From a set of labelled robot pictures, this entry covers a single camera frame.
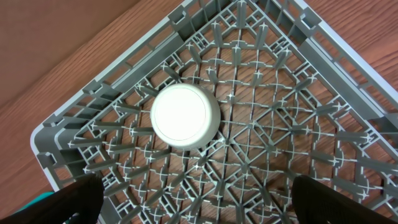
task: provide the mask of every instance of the wood grain surface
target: wood grain surface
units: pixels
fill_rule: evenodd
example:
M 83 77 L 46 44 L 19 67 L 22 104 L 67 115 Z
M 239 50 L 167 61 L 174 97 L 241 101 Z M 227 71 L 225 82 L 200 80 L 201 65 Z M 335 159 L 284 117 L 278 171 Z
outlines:
M 139 0 L 0 1 L 0 106 Z
M 391 85 L 398 87 L 398 2 L 307 2 Z M 179 3 L 140 1 L 0 109 L 0 217 L 51 190 L 30 148 L 33 129 Z

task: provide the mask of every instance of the white round object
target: white round object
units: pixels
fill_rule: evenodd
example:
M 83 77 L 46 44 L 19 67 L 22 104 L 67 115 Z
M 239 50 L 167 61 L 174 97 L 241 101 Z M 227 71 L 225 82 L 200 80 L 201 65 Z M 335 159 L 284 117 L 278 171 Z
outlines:
M 220 106 L 206 89 L 174 84 L 162 90 L 150 109 L 155 133 L 167 144 L 193 149 L 209 143 L 220 125 Z

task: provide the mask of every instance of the dish rack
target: dish rack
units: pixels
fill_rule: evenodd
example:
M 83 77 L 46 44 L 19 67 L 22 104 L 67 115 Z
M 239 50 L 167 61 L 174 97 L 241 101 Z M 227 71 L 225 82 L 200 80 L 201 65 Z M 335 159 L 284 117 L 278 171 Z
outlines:
M 162 142 L 174 83 L 220 104 L 218 134 Z M 398 218 L 398 93 L 302 0 L 185 0 L 48 117 L 31 146 L 54 190 L 103 177 L 100 223 L 296 223 L 307 174 Z

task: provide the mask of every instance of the black object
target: black object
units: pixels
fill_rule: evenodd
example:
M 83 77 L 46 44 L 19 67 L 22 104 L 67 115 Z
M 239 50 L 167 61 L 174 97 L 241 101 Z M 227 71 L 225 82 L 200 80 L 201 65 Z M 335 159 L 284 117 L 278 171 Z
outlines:
M 104 202 L 103 192 L 101 178 L 91 174 L 0 220 L 0 224 L 62 224 L 69 218 L 69 224 L 95 224 Z
M 293 181 L 292 202 L 300 224 L 397 224 L 305 175 Z
M 94 224 L 103 204 L 103 184 L 94 174 L 0 220 L 0 224 Z M 292 202 L 300 224 L 370 224 L 396 222 L 301 175 L 293 181 Z

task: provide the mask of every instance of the teal object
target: teal object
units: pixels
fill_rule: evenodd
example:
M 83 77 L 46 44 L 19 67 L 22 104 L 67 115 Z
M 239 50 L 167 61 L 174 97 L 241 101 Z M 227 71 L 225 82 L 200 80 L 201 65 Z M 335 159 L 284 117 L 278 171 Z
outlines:
M 54 192 L 44 192 L 44 193 L 42 193 L 41 195 L 39 195 L 35 199 L 33 199 L 31 202 L 29 202 L 28 204 L 23 206 L 20 210 L 18 210 L 18 212 L 23 210 L 23 209 L 25 209 L 25 208 L 27 208 L 27 207 L 29 207 L 29 206 L 31 206 L 31 205 L 33 205 L 34 203 L 36 203 L 36 202 L 38 202 L 40 200 L 45 199 L 46 197 L 48 197 L 48 196 L 50 196 L 52 194 L 54 194 Z

